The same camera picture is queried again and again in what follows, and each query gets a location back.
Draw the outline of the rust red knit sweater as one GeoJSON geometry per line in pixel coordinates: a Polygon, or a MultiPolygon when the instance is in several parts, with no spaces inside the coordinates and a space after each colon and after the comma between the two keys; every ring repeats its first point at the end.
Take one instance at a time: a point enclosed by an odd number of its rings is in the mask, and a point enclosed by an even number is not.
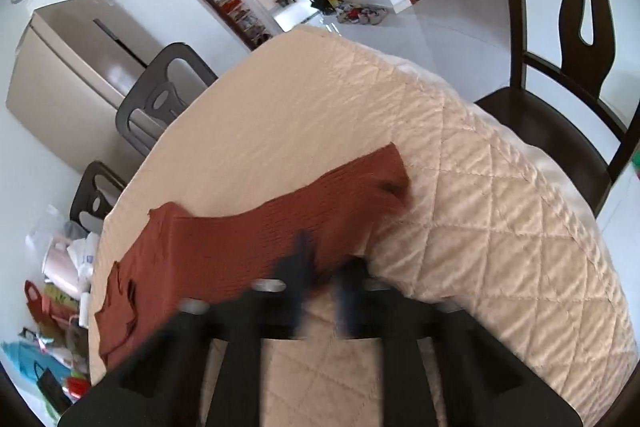
{"type": "Polygon", "coordinates": [[[323,283],[375,227],[405,209],[409,185],[399,150],[388,144],[239,215],[194,217],[175,202],[150,210],[107,277],[96,312],[102,362],[112,369],[124,361],[183,299],[238,297],[292,253],[300,231],[310,235],[314,281],[323,283]]]}

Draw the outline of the red small container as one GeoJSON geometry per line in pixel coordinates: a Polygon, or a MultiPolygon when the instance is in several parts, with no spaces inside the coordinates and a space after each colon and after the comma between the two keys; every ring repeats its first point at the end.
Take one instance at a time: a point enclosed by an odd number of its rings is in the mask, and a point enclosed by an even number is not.
{"type": "Polygon", "coordinates": [[[75,376],[64,378],[63,390],[74,400],[82,398],[90,389],[91,383],[85,378],[75,376]]]}

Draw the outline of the white cylinder roll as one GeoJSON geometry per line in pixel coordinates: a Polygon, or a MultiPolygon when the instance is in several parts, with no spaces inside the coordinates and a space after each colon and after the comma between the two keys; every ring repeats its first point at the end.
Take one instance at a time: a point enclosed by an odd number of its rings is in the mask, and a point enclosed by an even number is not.
{"type": "Polygon", "coordinates": [[[78,308],[78,325],[84,329],[89,328],[90,321],[90,294],[85,291],[81,294],[78,308]]]}

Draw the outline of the blue thermos jug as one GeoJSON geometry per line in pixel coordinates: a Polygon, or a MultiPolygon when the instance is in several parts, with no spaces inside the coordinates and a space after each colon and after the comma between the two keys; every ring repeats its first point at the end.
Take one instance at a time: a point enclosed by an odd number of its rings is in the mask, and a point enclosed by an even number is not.
{"type": "Polygon", "coordinates": [[[46,369],[50,369],[60,384],[67,376],[70,376],[68,367],[31,343],[24,343],[24,341],[5,343],[2,341],[1,349],[26,381],[32,384],[38,381],[38,378],[46,369]]]}

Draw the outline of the red gift bag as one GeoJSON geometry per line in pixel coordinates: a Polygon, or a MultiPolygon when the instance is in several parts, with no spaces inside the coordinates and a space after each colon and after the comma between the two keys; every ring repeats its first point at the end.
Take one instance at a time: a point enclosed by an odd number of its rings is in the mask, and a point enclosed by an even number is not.
{"type": "Polygon", "coordinates": [[[24,283],[24,294],[27,308],[37,324],[53,324],[53,319],[44,306],[42,295],[35,283],[26,280],[24,283]]]}

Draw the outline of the beige quilted table cover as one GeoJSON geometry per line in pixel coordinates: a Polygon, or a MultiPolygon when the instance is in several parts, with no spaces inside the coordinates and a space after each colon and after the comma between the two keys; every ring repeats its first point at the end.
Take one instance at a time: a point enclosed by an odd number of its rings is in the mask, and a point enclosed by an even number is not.
{"type": "Polygon", "coordinates": [[[268,343],[268,426],[381,424],[374,344],[338,338],[326,283],[352,255],[411,298],[454,298],[587,426],[637,365],[608,248],[559,166],[431,72],[302,27],[206,89],[106,217],[92,379],[181,300],[239,296],[300,230],[321,283],[303,340],[268,343]]]}

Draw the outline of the white tissue pack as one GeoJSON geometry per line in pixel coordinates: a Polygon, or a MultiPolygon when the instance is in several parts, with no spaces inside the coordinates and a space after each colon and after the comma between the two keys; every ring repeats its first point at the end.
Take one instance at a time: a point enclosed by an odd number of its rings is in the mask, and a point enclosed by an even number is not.
{"type": "Polygon", "coordinates": [[[67,254],[77,271],[78,279],[90,283],[93,277],[100,236],[90,232],[83,239],[75,239],[67,247],[67,254]]]}

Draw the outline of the pink electric kettle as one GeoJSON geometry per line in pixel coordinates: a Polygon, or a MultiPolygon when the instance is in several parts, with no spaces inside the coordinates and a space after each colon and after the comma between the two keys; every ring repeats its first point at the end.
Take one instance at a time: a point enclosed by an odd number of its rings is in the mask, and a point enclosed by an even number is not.
{"type": "Polygon", "coordinates": [[[67,247],[70,242],[65,236],[54,234],[42,260],[42,274],[66,295],[79,300],[82,288],[79,282],[78,271],[73,264],[67,247]]]}

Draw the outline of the dark chair far left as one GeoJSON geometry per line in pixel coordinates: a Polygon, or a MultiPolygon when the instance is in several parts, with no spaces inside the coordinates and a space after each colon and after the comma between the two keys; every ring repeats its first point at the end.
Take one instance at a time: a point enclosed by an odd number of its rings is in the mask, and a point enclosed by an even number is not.
{"type": "Polygon", "coordinates": [[[81,176],[70,206],[70,221],[86,232],[100,233],[125,187],[125,180],[114,170],[102,161],[93,161],[81,176]]]}

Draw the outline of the dark chair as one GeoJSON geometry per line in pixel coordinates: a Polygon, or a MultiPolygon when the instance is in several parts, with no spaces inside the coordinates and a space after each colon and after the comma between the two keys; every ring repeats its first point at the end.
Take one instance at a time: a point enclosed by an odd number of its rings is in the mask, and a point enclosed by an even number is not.
{"type": "Polygon", "coordinates": [[[172,124],[189,107],[169,78],[169,66],[175,61],[185,62],[206,88],[213,86],[218,79],[213,69],[186,43],[171,43],[153,58],[120,103],[115,116],[119,134],[142,156],[149,155],[152,145],[132,130],[134,112],[141,110],[163,124],[172,124]]]}
{"type": "Polygon", "coordinates": [[[547,153],[570,178],[593,213],[599,213],[639,144],[639,121],[625,124],[603,101],[602,87],[614,64],[616,42],[611,0],[561,0],[561,62],[552,64],[527,44],[526,0],[509,0],[511,78],[477,102],[525,143],[547,153]],[[526,70],[576,96],[620,142],[605,160],[591,141],[557,109],[526,88],[526,70]]]}
{"type": "Polygon", "coordinates": [[[114,170],[102,161],[93,161],[81,176],[70,206],[70,221],[86,232],[100,233],[125,187],[125,180],[114,170]]]}

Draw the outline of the dark chair far centre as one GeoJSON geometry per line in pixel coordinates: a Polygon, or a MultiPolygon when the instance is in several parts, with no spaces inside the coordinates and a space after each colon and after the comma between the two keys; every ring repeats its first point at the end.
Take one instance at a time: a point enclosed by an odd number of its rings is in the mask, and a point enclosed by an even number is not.
{"type": "Polygon", "coordinates": [[[189,107],[169,78],[169,66],[175,61],[185,62],[206,88],[213,86],[218,79],[213,69],[186,43],[171,43],[153,58],[120,103],[115,116],[119,134],[142,156],[149,155],[152,145],[132,130],[134,112],[141,110],[163,124],[172,124],[189,107]]]}

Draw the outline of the dark chair right side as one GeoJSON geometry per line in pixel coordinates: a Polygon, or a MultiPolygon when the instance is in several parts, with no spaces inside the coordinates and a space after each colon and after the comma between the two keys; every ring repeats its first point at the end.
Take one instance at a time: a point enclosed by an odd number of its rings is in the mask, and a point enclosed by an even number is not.
{"type": "Polygon", "coordinates": [[[547,153],[570,178],[593,213],[599,213],[639,144],[639,121],[625,124],[603,101],[602,87],[614,64],[616,42],[611,0],[561,0],[561,62],[552,64],[527,44],[526,0],[509,0],[511,78],[477,102],[525,143],[547,153]],[[576,96],[620,142],[605,160],[591,141],[557,109],[526,88],[526,70],[576,96]]]}

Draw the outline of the silver refrigerator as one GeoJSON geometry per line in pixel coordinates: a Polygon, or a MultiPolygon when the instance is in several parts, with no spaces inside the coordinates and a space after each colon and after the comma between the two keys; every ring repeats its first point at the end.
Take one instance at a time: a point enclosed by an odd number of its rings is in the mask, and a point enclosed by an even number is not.
{"type": "Polygon", "coordinates": [[[81,172],[95,160],[130,180],[143,162],[115,118],[160,44],[112,0],[66,0],[32,13],[16,47],[6,108],[81,172]]]}

